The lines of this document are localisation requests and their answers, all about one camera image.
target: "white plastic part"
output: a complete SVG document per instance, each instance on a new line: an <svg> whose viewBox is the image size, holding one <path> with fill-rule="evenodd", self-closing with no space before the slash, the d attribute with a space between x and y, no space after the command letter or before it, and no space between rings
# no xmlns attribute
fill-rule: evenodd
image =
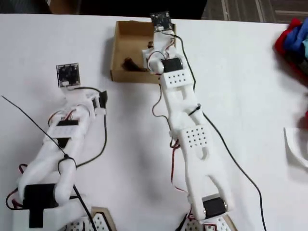
<svg viewBox="0 0 308 231"><path fill-rule="evenodd" d="M164 33L173 32L154 33L153 51L166 50L173 37ZM231 211L234 207L233 197L221 157L214 150L207 121L202 111L196 110L199 102L193 90L193 77L187 68L187 62L176 52L174 46L168 49L168 56L179 57L183 69L162 73L158 68L161 60L151 59L151 71L162 73L160 84L168 109L171 136L174 140L179 140L185 160L188 200L192 204L195 218L205 221L203 201L221 197L227 205L226 210Z"/></svg>
<svg viewBox="0 0 308 231"><path fill-rule="evenodd" d="M100 213L95 214L93 218L94 224L96 226L97 231L111 231L108 228L106 220L104 216ZM64 229L64 231L93 231L93 227L88 217L82 217L72 223L69 223Z"/></svg>
<svg viewBox="0 0 308 231"><path fill-rule="evenodd" d="M205 231L215 231L215 226L210 224L215 224L217 231L233 231L223 217L209 219L205 224L197 220L186 219L181 231L204 231L204 227Z"/></svg>
<svg viewBox="0 0 308 231"><path fill-rule="evenodd" d="M50 128L47 134L56 142L57 138L68 138L69 140L65 148L63 148L63 151L78 162L89 125L96 117L92 99L98 97L98 94L86 94L84 90L69 91L65 89L64 92L67 93L65 95L67 103L63 108L57 110L58 113L50 120ZM70 112L72 112L72 117L78 120L78 125L57 126L59 121L66 118ZM21 201L24 199L25 187L29 184L40 184L51 173L57 172L58 163L63 157L63 152L48 136L45 136L43 146L38 155L28 165L19 179L18 192ZM59 207L44 210L44 229L41 229L44 231L54 231L56 230L55 227L60 229L68 222L85 215L85 211L79 201L77 201L77 205L76 202L72 204L72 200L69 200L76 177L75 162L71 159L66 159L59 164L59 170L61 174L54 190L54 198L59 204ZM26 230L24 227L28 226L29 211L14 211L14 231L24 231Z"/></svg>
<svg viewBox="0 0 308 231"><path fill-rule="evenodd" d="M187 69L163 73L161 75L161 84L166 89L181 87L193 84L192 76Z"/></svg>
<svg viewBox="0 0 308 231"><path fill-rule="evenodd" d="M301 165L308 168L308 130L284 128L288 147Z"/></svg>
<svg viewBox="0 0 308 231"><path fill-rule="evenodd" d="M57 231L68 223L86 215L78 199L67 202L64 206L44 209L43 228L29 228L29 210L13 211L13 231Z"/></svg>

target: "cable tie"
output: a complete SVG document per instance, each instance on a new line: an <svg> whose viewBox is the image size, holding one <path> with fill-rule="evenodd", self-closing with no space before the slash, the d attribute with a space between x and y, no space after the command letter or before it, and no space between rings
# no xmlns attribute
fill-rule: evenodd
<svg viewBox="0 0 308 231"><path fill-rule="evenodd" d="M188 114L188 116L191 116L193 113L195 113L196 111L200 110L201 109L201 104L198 103L198 106Z"/></svg>

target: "perforated plate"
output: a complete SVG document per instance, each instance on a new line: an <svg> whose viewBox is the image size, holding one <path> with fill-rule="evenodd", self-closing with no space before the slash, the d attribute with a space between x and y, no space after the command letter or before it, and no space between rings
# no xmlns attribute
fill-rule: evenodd
<svg viewBox="0 0 308 231"><path fill-rule="evenodd" d="M193 79L189 71L187 69L183 69L162 74L161 83L168 89L192 84Z"/></svg>
<svg viewBox="0 0 308 231"><path fill-rule="evenodd" d="M48 135L53 138L70 138L73 137L78 125L70 126L55 126L51 131L48 131Z"/></svg>
<svg viewBox="0 0 308 231"><path fill-rule="evenodd" d="M215 231L215 226L211 224L216 225L217 231L236 231L235 228L229 226L223 217L211 219L208 224L205 224L205 231ZM196 220L189 221L186 219L181 231L204 231L203 227L204 225L200 224Z"/></svg>
<svg viewBox="0 0 308 231"><path fill-rule="evenodd" d="M183 129L180 132L184 145L190 148L207 147L207 139L204 125L197 125L195 127Z"/></svg>
<svg viewBox="0 0 308 231"><path fill-rule="evenodd" d="M93 218L94 224L97 231L111 231L102 214L97 213ZM88 217L83 217L71 224L68 224L67 227L64 227L63 231L93 231L93 227L88 219Z"/></svg>

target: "circuit board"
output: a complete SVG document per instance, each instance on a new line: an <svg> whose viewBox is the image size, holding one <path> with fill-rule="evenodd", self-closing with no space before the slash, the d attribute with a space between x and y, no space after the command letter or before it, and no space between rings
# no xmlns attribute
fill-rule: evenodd
<svg viewBox="0 0 308 231"><path fill-rule="evenodd" d="M152 13L151 21L154 26L154 32L172 30L171 18L168 11Z"/></svg>
<svg viewBox="0 0 308 231"><path fill-rule="evenodd" d="M57 76L60 88L80 85L78 64L57 65Z"/></svg>

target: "gray carpet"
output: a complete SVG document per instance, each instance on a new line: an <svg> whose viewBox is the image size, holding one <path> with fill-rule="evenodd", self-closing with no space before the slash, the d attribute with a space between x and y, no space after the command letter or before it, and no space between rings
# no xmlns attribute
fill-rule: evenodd
<svg viewBox="0 0 308 231"><path fill-rule="evenodd" d="M208 0L202 19L289 23L308 17L308 0Z"/></svg>

